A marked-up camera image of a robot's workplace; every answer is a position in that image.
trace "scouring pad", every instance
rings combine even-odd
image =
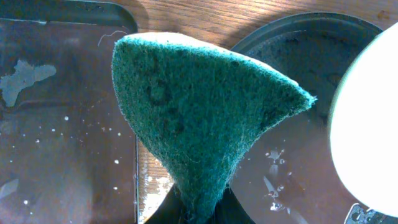
[[[137,137],[170,172],[189,223],[205,223],[257,139],[315,102],[270,66],[176,33],[116,42],[112,76]]]

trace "wooden table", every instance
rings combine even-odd
[[[139,32],[179,32],[230,49],[268,22],[292,14],[340,12],[382,29],[398,22],[396,0],[113,0],[136,19]],[[151,216],[172,185],[161,164],[139,146],[139,209]]]

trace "metal surface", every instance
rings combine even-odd
[[[0,223],[134,223],[136,138],[111,82],[114,42],[137,32],[131,15],[0,4]]]
[[[318,98],[263,135],[238,165],[231,187],[256,223],[344,223],[357,200],[331,159],[329,109],[340,78],[381,31],[354,17],[309,13],[272,22],[233,47]]]
[[[351,207],[344,224],[368,224],[376,214],[374,210],[365,212],[361,206],[356,203]]]

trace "metal baking tray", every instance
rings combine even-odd
[[[0,0],[0,223],[136,223],[137,139],[114,95],[117,4]]]
[[[231,187],[256,223],[345,222],[357,200],[333,166],[328,115],[346,69],[381,32],[355,17],[314,12],[271,22],[232,48],[269,64],[318,98],[310,111],[266,132],[238,165]]]

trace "green sponge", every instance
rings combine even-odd
[[[175,33],[116,42],[120,110],[170,172],[190,223],[205,223],[260,136],[315,98],[270,66]]]

